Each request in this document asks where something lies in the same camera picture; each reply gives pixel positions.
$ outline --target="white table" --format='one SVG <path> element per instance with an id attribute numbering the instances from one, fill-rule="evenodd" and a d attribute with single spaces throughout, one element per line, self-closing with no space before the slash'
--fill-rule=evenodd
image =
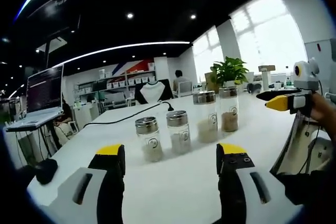
<path id="1" fill-rule="evenodd" d="M 201 144 L 197 137 L 197 108 L 192 97 L 170 101 L 176 110 L 188 113 L 192 151 L 182 156 L 171 152 L 166 127 L 167 104 L 111 125 L 89 125 L 67 142 L 53 158 L 59 168 L 46 186 L 34 178 L 28 189 L 37 204 L 49 205 L 57 197 L 57 188 L 79 167 L 87 167 L 95 152 L 106 145 L 125 145 L 126 175 L 122 207 L 124 223 L 212 223 L 220 218 L 220 200 L 216 174 L 216 144 Z M 250 94 L 239 97 L 239 130 L 219 142 L 237 144 L 247 150 L 254 164 L 267 170 L 273 166 L 290 132 L 294 115 L 265 107 L 265 102 Z M 99 116 L 95 122 L 110 122 L 150 105 L 138 105 Z M 146 163 L 135 133 L 134 121 L 157 117 L 164 160 Z"/>

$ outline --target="computer mouse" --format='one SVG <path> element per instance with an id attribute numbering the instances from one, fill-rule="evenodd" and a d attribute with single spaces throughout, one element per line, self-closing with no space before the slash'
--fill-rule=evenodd
<path id="1" fill-rule="evenodd" d="M 58 164 L 54 159 L 46 159 L 35 166 L 36 179 L 42 185 L 46 185 L 52 181 L 54 174 L 58 168 Z"/>

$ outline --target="metal lid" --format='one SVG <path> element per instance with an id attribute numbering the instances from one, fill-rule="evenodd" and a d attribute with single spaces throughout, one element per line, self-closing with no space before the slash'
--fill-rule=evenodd
<path id="1" fill-rule="evenodd" d="M 238 96 L 237 87 L 229 87 L 229 88 L 220 88 L 219 89 L 219 97 L 220 98 L 232 98 Z"/>
<path id="2" fill-rule="evenodd" d="M 135 121 L 136 132 L 138 134 L 149 134 L 157 131 L 156 118 L 154 116 L 148 116 L 146 118 L 140 118 Z"/>
<path id="3" fill-rule="evenodd" d="M 200 91 L 193 94 L 194 104 L 207 104 L 216 102 L 215 91 Z"/>
<path id="4" fill-rule="evenodd" d="M 188 123 L 187 112 L 184 110 L 177 110 L 167 113 L 167 125 L 171 127 L 178 127 Z"/>

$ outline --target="white pot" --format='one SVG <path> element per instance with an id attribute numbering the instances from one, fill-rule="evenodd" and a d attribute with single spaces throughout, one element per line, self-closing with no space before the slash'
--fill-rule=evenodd
<path id="1" fill-rule="evenodd" d="M 224 87 L 228 88 L 228 87 L 235 87 L 235 81 L 225 81 L 224 82 Z"/>

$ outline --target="monitor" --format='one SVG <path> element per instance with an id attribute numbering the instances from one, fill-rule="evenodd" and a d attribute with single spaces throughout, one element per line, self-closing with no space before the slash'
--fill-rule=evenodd
<path id="1" fill-rule="evenodd" d="M 28 78 L 27 112 L 62 107 L 63 65 L 49 68 Z"/>

